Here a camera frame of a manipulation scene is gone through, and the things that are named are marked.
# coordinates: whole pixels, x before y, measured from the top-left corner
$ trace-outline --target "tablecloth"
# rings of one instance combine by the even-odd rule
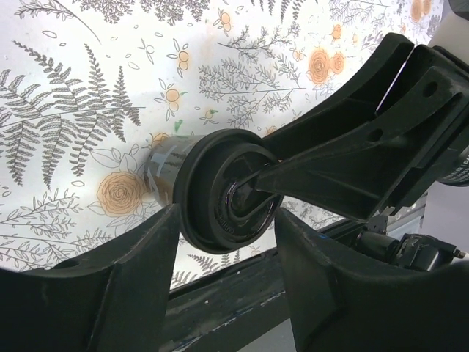
[[[336,91],[388,32],[428,43],[440,0],[3,1],[0,263],[50,268],[159,210],[142,181],[168,136],[266,136]],[[315,228],[335,214],[286,199]],[[180,238],[172,287],[274,247]]]

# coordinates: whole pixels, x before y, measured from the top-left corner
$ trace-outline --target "black lid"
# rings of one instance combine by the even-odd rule
[[[174,189],[175,201],[185,202],[182,234],[193,246],[213,254],[254,242],[268,228],[282,201],[282,196],[254,189],[256,175],[277,163],[260,145],[262,140],[248,131],[224,134],[216,142],[211,135],[199,142],[203,150],[194,148],[185,161],[186,167],[191,166],[191,176],[181,182],[178,175]],[[213,143],[206,147],[210,140]],[[198,160],[192,161],[195,154]],[[183,191],[186,199],[179,196]]]

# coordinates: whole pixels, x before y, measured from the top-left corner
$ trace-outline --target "hole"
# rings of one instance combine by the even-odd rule
[[[428,83],[424,88],[424,97],[425,98],[431,97],[432,95],[434,95],[434,93],[437,91],[437,89],[438,89],[438,83],[437,82]]]
[[[69,259],[69,260],[65,260],[64,262],[61,262],[61,263],[57,264],[53,268],[54,269],[73,268],[74,266],[77,266],[78,264],[80,264],[79,261],[74,260],[74,259]]]
[[[383,137],[383,130],[380,130],[379,128],[377,130],[374,130],[368,135],[368,142],[378,142],[381,137]]]

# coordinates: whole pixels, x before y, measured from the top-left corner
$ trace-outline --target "floral tablecloth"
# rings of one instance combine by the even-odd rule
[[[141,179],[172,135],[265,136],[336,91],[388,32],[428,43],[440,0],[3,1],[0,263],[51,267],[158,211]],[[286,199],[316,228],[339,220]],[[172,287],[222,256],[180,239]]]

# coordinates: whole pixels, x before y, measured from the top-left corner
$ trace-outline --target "floral pattern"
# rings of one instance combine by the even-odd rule
[[[0,265],[50,268],[134,228],[160,209],[143,164],[164,139],[220,128],[274,133],[333,94],[387,33],[428,43],[442,8],[441,0],[5,1]],[[318,229],[340,219],[296,199],[284,207]],[[181,237],[172,287],[275,245],[273,224],[220,256]]]

